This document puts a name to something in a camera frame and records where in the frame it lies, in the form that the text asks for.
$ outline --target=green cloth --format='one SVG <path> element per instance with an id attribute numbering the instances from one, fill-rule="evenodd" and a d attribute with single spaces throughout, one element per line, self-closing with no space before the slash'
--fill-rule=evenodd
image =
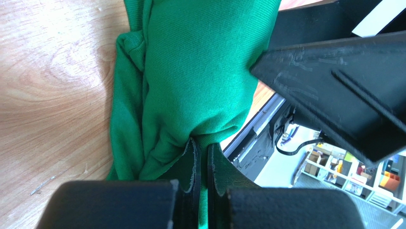
<path id="1" fill-rule="evenodd" d="M 234 134 L 248 115 L 257 86 L 249 67 L 268 45 L 279 4 L 125 0 L 131 31 L 117 39 L 109 180 L 158 178 L 190 136 L 207 164 L 208 145 Z"/>

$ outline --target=cardboard box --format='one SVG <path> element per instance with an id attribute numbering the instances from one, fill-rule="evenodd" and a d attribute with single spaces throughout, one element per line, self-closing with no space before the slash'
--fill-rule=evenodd
<path id="1" fill-rule="evenodd" d="M 320 153 L 318 153 L 318 152 L 316 152 L 316 151 L 313 151 L 312 154 L 311 154 L 310 157 L 309 157 L 309 160 L 311 160 L 311 161 L 313 161 L 313 162 L 319 164 L 320 161 L 321 161 L 321 155 L 320 155 Z M 311 165 L 311 164 L 307 164 L 307 165 L 304 167 L 304 171 L 305 171 L 306 173 L 308 173 L 308 174 L 313 175 L 313 176 L 316 176 L 316 175 L 317 175 L 318 169 L 319 169 L 318 167 L 313 166 L 313 165 Z"/>
<path id="2" fill-rule="evenodd" d="M 338 159 L 335 158 L 335 157 L 334 157 L 333 159 L 331 159 L 330 165 L 331 165 L 331 166 L 336 166 L 336 165 L 338 165 Z"/>
<path id="3" fill-rule="evenodd" d="M 361 176 L 366 177 L 368 180 L 372 179 L 372 176 L 369 174 L 366 174 L 364 172 L 361 173 Z"/>
<path id="4" fill-rule="evenodd" d="M 323 165 L 323 166 L 326 167 L 326 168 L 330 168 L 330 166 L 331 166 L 331 161 L 332 161 L 333 159 L 334 159 L 334 158 L 333 158 L 333 156 L 331 156 L 331 155 L 324 155 L 324 157 L 322 157 L 322 159 L 321 159 L 321 161 L 320 161 L 320 164 Z M 320 169 L 319 172 L 318 172 L 318 174 L 317 174 L 317 178 L 318 178 L 319 180 L 324 180 L 324 179 L 327 178 L 328 174 L 329 174 L 329 172 L 328 172 L 327 170 L 325 170 L 325 169 Z"/>

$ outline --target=scratch mark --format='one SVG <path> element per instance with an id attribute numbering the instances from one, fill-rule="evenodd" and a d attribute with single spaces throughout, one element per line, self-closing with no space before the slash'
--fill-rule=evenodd
<path id="1" fill-rule="evenodd" d="M 300 80 L 299 78 L 297 78 L 295 76 L 290 75 L 289 72 L 285 72 L 284 77 L 285 77 L 285 79 L 288 79 L 288 80 L 292 80 L 292 81 L 295 81 L 295 82 L 298 82 L 298 83 L 303 83 L 302 80 Z"/>
<path id="2" fill-rule="evenodd" d="M 308 97 L 310 97 L 310 98 L 312 98 L 312 99 L 314 99 L 314 100 L 317 100 L 317 101 L 319 100 L 319 97 L 318 97 L 318 96 L 316 96 L 316 95 L 314 95 L 314 94 L 311 94 L 311 93 L 309 93 L 309 92 L 307 92 L 307 91 L 305 91 L 305 90 L 303 90 L 303 89 L 295 88 L 295 87 L 290 87 L 289 90 L 290 90 L 291 92 L 298 92 L 298 93 L 300 93 L 300 94 L 304 94 L 304 95 L 306 95 L 306 96 L 308 96 Z"/>
<path id="3" fill-rule="evenodd" d="M 88 171 L 87 171 L 87 162 L 86 162 L 85 171 L 83 172 L 83 174 L 87 174 L 87 173 L 88 173 Z"/>
<path id="4" fill-rule="evenodd" d="M 326 60 L 326 59 L 321 59 L 321 58 L 319 58 L 319 62 L 322 62 L 322 63 L 330 63 L 330 64 L 337 64 L 337 61 Z"/>
<path id="5" fill-rule="evenodd" d="M 292 61 L 292 64 L 293 64 L 294 66 L 296 66 L 296 67 L 299 67 L 299 68 L 305 70 L 305 71 L 308 71 L 308 72 L 312 72 L 312 71 L 313 71 L 313 68 L 308 68 L 308 67 L 304 66 L 303 64 L 298 63 L 298 62 L 296 62 L 296 61 Z"/>
<path id="6" fill-rule="evenodd" d="M 276 75 L 275 79 L 279 79 L 284 73 L 278 73 L 278 75 Z"/>
<path id="7" fill-rule="evenodd" d="M 317 91 L 314 87 L 311 87 L 311 86 L 309 86 L 309 85 L 306 85 L 306 88 L 309 89 L 310 91 L 312 91 L 312 92 L 318 94 L 318 91 Z"/>
<path id="8" fill-rule="evenodd" d="M 79 175 L 81 175 L 81 173 L 69 175 L 68 177 L 69 177 L 69 178 L 71 178 L 71 177 L 77 177 L 77 176 L 79 176 Z"/>
<path id="9" fill-rule="evenodd" d="M 42 182 L 36 189 L 34 189 L 34 191 L 32 191 L 30 193 L 30 196 L 32 196 L 34 193 L 38 192 L 44 185 L 46 185 L 48 182 L 50 182 L 51 180 L 55 179 L 55 176 L 49 178 L 48 180 Z"/>
<path id="10" fill-rule="evenodd" d="M 321 58 L 319 58 L 318 61 L 322 62 L 322 63 L 329 63 L 329 64 L 348 65 L 348 63 L 345 62 L 342 57 L 340 57 L 340 61 L 327 60 L 327 59 L 321 59 Z"/>
<path id="11" fill-rule="evenodd" d="M 44 181 L 44 182 L 42 182 L 36 189 L 34 189 L 31 193 L 30 193 L 30 196 L 32 196 L 33 194 L 35 194 L 36 192 L 38 192 L 42 187 L 44 187 L 46 184 L 48 184 L 49 182 L 51 182 L 53 179 L 55 179 L 57 176 L 60 176 L 60 175 L 62 175 L 64 172 L 66 172 L 66 171 L 68 171 L 67 169 L 66 170 L 63 170 L 62 172 L 60 172 L 60 173 L 58 173 L 57 175 L 55 175 L 55 176 L 52 176 L 52 177 L 50 177 L 49 179 L 47 179 L 46 181 Z"/>

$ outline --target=floor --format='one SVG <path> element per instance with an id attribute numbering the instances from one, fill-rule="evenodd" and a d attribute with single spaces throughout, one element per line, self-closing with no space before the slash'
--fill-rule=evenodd
<path id="1" fill-rule="evenodd" d="M 115 40 L 129 25 L 122 0 L 0 5 L 0 228 L 33 228 L 60 184 L 110 169 Z M 248 120 L 272 94 L 259 83 Z"/>
<path id="2" fill-rule="evenodd" d="M 334 185 L 328 184 L 326 182 L 321 182 L 316 180 L 306 174 L 301 174 L 293 188 L 315 188 L 315 189 L 337 189 Z M 364 223 L 365 229 L 390 229 L 400 220 L 406 220 L 402 216 L 394 216 L 386 211 L 380 210 L 380 207 L 362 201 L 359 197 L 351 195 L 348 192 L 345 192 L 355 203 L 361 219 Z M 400 224 L 397 227 L 398 229 L 406 229 L 406 223 Z"/>

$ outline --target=orange box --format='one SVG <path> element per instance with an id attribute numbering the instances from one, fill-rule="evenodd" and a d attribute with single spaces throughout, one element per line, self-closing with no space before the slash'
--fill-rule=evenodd
<path id="1" fill-rule="evenodd" d="M 385 171 L 381 183 L 379 185 L 389 190 L 396 191 L 399 184 L 400 184 L 399 176 Z"/>

